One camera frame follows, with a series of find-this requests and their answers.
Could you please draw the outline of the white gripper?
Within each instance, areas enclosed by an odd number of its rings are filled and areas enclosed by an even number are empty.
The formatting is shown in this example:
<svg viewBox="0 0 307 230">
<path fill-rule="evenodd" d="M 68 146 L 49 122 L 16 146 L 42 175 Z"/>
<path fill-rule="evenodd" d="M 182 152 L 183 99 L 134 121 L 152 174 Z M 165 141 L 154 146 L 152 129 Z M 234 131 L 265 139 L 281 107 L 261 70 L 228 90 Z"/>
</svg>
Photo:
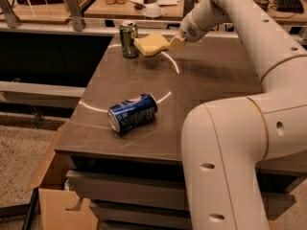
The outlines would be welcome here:
<svg viewBox="0 0 307 230">
<path fill-rule="evenodd" d="M 192 13 L 188 13 L 180 23 L 179 33 L 177 33 L 170 41 L 168 50 L 176 52 L 183 49 L 188 42 L 196 42 L 202 39 L 207 31 L 201 29 L 194 21 Z"/>
</svg>

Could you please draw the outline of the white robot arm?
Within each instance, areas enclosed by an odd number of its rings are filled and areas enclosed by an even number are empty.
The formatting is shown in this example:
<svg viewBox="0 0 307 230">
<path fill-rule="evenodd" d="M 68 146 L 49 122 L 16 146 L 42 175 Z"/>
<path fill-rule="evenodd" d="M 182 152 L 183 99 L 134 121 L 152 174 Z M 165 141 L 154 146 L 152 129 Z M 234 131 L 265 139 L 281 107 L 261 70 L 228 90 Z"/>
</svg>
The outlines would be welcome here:
<svg viewBox="0 0 307 230">
<path fill-rule="evenodd" d="M 270 230 L 255 165 L 306 149 L 306 51 L 253 0 L 203 0 L 181 22 L 227 17 L 262 93 L 203 103 L 185 118 L 181 156 L 193 230 Z"/>
</svg>

